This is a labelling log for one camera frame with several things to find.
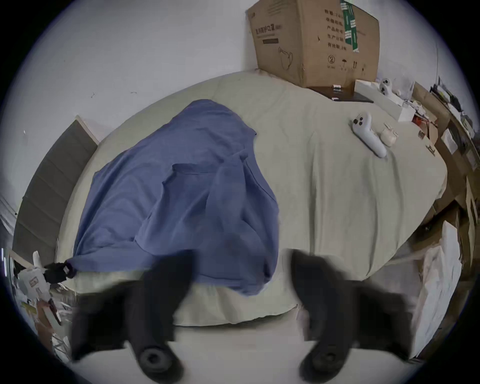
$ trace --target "white box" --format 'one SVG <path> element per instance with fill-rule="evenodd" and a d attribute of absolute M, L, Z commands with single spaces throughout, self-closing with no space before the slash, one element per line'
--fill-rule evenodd
<path fill-rule="evenodd" d="M 392 95 L 395 101 L 383 95 L 379 91 L 378 83 L 355 80 L 355 92 L 368 97 L 397 121 L 412 121 L 415 115 L 415 110 L 410 105 L 404 104 L 397 95 Z"/>

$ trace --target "floor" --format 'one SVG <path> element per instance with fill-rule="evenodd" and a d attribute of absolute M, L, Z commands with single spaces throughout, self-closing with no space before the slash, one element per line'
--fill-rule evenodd
<path fill-rule="evenodd" d="M 185 367 L 181 384 L 304 383 L 298 366 L 313 347 L 302 340 L 295 309 L 256 327 L 177 328 L 176 339 L 170 346 Z M 72 367 L 93 384 L 152 382 L 130 349 L 98 352 Z M 329 383 L 403 383 L 418 368 L 386 352 L 352 349 Z"/>

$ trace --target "small white object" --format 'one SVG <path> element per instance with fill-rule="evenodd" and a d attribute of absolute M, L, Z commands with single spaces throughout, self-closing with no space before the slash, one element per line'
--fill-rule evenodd
<path fill-rule="evenodd" d="M 380 134 L 380 140 L 384 143 L 387 147 L 391 147 L 396 142 L 396 138 L 398 137 L 398 133 L 390 127 L 389 125 L 385 124 L 385 129 Z"/>
<path fill-rule="evenodd" d="M 387 96 L 390 98 L 392 95 L 392 81 L 390 79 L 382 79 L 380 82 L 380 87 L 379 91 L 382 93 L 382 95 Z"/>
<path fill-rule="evenodd" d="M 369 112 L 362 112 L 355 118 L 352 130 L 378 157 L 387 155 L 387 149 L 372 130 L 372 116 Z"/>
<path fill-rule="evenodd" d="M 43 268 L 38 251 L 33 252 L 33 265 L 37 268 Z"/>

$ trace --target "white sheet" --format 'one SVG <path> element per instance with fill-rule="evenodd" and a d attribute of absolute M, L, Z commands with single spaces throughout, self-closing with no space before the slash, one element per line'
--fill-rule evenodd
<path fill-rule="evenodd" d="M 104 141 L 85 167 L 70 198 L 59 234 L 57 261 L 73 244 L 94 172 L 118 153 L 167 123 L 190 102 L 209 98 L 257 132 L 255 156 L 280 209 L 280 249 L 299 248 L 329 259 L 351 278 L 364 279 L 384 265 L 420 224 L 446 177 L 438 153 L 412 123 L 395 122 L 369 103 L 334 102 L 265 72 L 239 72 L 194 85 L 132 116 Z M 351 131 L 349 122 L 367 110 L 372 128 L 384 122 L 399 137 L 384 159 Z M 272 281 L 254 297 L 195 284 L 176 313 L 176 324 L 239 323 L 293 308 L 283 254 Z M 140 272 L 78 274 L 66 285 L 95 292 Z"/>

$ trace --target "white wall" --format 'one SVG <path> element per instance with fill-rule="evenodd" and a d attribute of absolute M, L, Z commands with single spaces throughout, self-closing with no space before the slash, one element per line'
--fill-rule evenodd
<path fill-rule="evenodd" d="M 80 115 L 99 138 L 189 85 L 256 67 L 245 11 L 255 0 L 79 0 L 22 64 L 0 125 L 0 195 L 18 209 L 54 141 Z M 478 126 L 461 70 L 401 0 L 353 1 L 380 22 L 380 55 L 424 87 L 438 74 Z"/>

